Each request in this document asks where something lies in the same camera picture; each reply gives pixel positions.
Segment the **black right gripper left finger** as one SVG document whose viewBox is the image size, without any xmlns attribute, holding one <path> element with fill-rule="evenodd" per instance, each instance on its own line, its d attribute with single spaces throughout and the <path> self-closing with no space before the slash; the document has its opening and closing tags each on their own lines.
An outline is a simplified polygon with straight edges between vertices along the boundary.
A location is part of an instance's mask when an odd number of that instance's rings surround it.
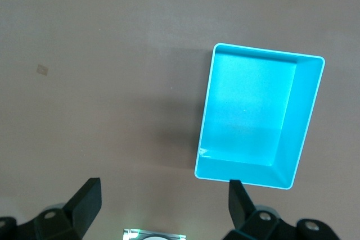
<svg viewBox="0 0 360 240">
<path fill-rule="evenodd" d="M 83 239 L 101 206 L 101 180 L 90 178 L 63 206 L 48 208 L 26 223 L 1 217 L 1 239 Z"/>
</svg>

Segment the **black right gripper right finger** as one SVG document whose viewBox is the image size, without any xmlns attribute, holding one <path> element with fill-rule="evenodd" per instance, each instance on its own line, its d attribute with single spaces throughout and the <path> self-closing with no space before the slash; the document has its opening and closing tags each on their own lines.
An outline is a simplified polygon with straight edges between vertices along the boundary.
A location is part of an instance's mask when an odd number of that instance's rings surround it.
<svg viewBox="0 0 360 240">
<path fill-rule="evenodd" d="M 256 207 L 239 180 L 229 181 L 228 209 L 234 225 L 225 239 L 339 239 L 326 223 L 300 219 L 295 226 L 270 207 Z"/>
</svg>

